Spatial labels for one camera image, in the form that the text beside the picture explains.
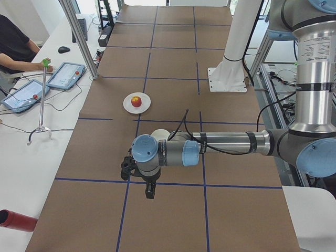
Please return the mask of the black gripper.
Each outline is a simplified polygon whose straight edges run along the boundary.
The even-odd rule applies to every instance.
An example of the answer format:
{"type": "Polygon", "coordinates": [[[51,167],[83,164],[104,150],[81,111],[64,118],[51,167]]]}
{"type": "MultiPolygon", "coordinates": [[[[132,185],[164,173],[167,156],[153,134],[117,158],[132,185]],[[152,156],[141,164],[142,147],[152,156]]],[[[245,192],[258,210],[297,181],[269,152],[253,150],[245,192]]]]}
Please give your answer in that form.
{"type": "Polygon", "coordinates": [[[145,195],[147,199],[152,199],[155,196],[156,181],[159,179],[157,175],[143,176],[142,179],[146,181],[145,195]]]}

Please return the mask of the person hand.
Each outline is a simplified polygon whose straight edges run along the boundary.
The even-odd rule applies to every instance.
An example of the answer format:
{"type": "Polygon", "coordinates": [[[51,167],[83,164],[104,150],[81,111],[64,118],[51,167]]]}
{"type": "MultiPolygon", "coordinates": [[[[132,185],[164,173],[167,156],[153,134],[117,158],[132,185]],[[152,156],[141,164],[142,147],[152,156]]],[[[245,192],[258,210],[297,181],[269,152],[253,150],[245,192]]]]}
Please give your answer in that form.
{"type": "Polygon", "coordinates": [[[54,72],[54,68],[53,68],[53,66],[52,66],[52,65],[48,65],[46,71],[47,71],[47,73],[53,73],[53,72],[54,72]]]}

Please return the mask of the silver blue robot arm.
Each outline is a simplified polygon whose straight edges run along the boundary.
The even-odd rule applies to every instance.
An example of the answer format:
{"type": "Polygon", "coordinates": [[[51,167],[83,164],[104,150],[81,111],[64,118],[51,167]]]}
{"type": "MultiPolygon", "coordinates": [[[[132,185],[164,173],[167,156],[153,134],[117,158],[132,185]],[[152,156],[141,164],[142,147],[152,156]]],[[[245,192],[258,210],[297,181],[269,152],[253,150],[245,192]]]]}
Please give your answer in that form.
{"type": "Polygon", "coordinates": [[[172,132],[157,140],[143,134],[121,164],[121,178],[143,178],[152,199],[164,166],[193,166],[209,151],[230,155],[275,156],[314,176],[335,173],[335,1],[273,1],[269,30],[298,40],[296,111],[287,129],[255,132],[172,132]]]}

